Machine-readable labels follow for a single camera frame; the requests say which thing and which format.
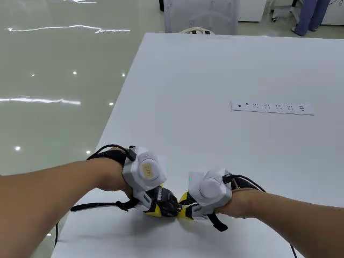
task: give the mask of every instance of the yellow component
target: yellow component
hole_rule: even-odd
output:
[[[182,210],[178,213],[177,217],[178,217],[178,218],[183,218],[183,219],[190,219],[190,220],[193,220],[192,218],[187,217],[187,215],[185,214],[186,211],[187,211],[186,209],[182,209]]]
[[[185,192],[185,193],[182,195],[181,199],[179,200],[179,203],[180,203],[181,201],[183,201],[183,200],[186,200],[186,199],[187,199],[187,196],[188,196],[188,192]]]
[[[153,216],[153,217],[161,217],[161,211],[159,206],[155,206],[155,211],[152,212],[146,212],[147,215]]]

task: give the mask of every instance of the white cabinet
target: white cabinet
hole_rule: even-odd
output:
[[[323,25],[344,25],[344,1],[331,0],[327,8]]]
[[[240,0],[239,21],[260,22],[267,0]]]

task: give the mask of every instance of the hand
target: hand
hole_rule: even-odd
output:
[[[225,206],[216,208],[215,212],[235,218],[251,218],[256,197],[262,193],[251,188],[233,190],[232,199]]]

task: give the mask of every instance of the forearm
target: forearm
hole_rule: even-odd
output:
[[[6,208],[0,213],[0,257],[27,257],[32,253],[63,215],[98,187],[109,162],[111,169],[121,174],[118,163],[94,159],[1,177],[0,203]]]
[[[252,217],[273,228],[306,257],[341,257],[344,209],[255,191]]]

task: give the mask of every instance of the white table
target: white table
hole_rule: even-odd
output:
[[[225,167],[267,191],[318,204],[344,200],[344,40],[147,34],[98,147],[163,154],[180,197],[188,172]],[[230,101],[310,103],[315,116],[231,111]],[[125,200],[94,190],[79,203]],[[285,257],[289,245],[254,219],[210,223],[115,207],[70,214],[53,258]]]

